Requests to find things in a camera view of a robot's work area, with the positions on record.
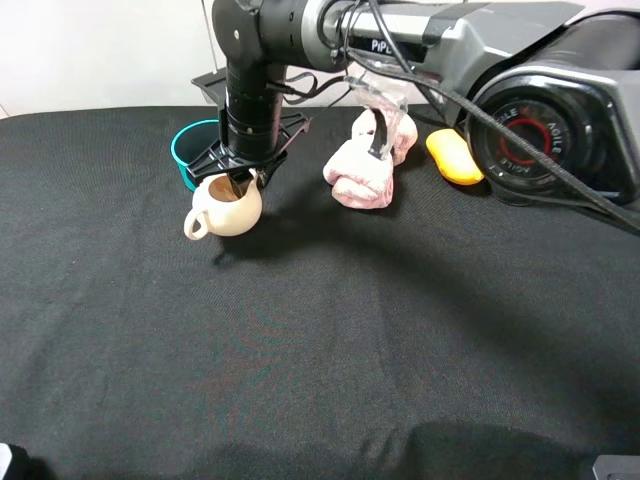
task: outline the red ring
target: red ring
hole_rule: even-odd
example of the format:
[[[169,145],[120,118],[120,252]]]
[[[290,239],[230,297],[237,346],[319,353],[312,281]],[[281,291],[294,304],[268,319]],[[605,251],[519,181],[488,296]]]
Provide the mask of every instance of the red ring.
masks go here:
[[[533,118],[517,118],[507,123],[506,127],[511,128],[523,123],[533,125],[542,132],[542,135],[544,135],[544,153],[545,155],[549,155],[549,152],[551,152],[551,135],[549,134],[549,130],[547,129],[547,127],[545,127],[542,123],[534,120]],[[504,137],[500,138],[500,146],[502,147],[502,152],[509,158],[509,160],[514,163],[520,165],[533,165],[535,163],[535,160],[522,160],[521,158],[518,158],[513,153],[511,153],[509,151],[509,146],[507,145],[507,139]]]

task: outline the robotic arm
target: robotic arm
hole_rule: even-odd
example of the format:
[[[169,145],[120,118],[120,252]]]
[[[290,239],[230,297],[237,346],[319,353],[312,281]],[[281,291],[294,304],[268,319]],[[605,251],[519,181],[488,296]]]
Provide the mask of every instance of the robotic arm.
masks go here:
[[[640,10],[571,23],[582,8],[384,3],[379,11],[425,96],[432,82],[472,100],[597,195],[624,204],[640,196]],[[189,166],[195,184],[224,172],[241,182],[253,168],[266,185],[287,145],[308,127],[299,114],[281,114],[283,94],[290,93],[287,66],[339,72],[349,63],[346,46],[389,76],[399,71],[366,0],[216,0],[212,19],[226,72],[194,83],[224,108],[220,141]],[[499,198],[580,205],[566,181],[467,115],[460,102],[436,97],[434,107],[448,125],[464,125]]]

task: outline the black tablecloth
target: black tablecloth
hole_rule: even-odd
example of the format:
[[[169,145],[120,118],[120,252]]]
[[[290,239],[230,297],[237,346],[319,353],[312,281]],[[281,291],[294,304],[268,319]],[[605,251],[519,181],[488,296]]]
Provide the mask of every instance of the black tablecloth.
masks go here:
[[[640,240],[456,189],[345,209],[333,109],[250,233],[190,242],[207,108],[0,122],[0,441],[88,479],[576,478],[640,454]]]

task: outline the black fabric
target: black fabric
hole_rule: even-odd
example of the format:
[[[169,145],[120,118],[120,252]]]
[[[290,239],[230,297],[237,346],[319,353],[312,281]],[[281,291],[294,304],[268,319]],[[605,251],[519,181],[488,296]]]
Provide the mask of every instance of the black fabric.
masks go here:
[[[640,454],[640,239],[457,189],[392,205],[290,149],[250,233],[190,242],[169,154],[207,108],[0,122],[0,441],[72,479],[569,479]]]

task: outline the yellow sponge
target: yellow sponge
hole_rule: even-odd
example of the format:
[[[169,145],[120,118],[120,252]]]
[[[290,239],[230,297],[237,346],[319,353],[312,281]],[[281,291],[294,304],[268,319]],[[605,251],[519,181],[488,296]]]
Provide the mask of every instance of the yellow sponge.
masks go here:
[[[469,146],[453,129],[433,132],[427,148],[444,178],[458,185],[474,185],[484,178],[473,161]]]

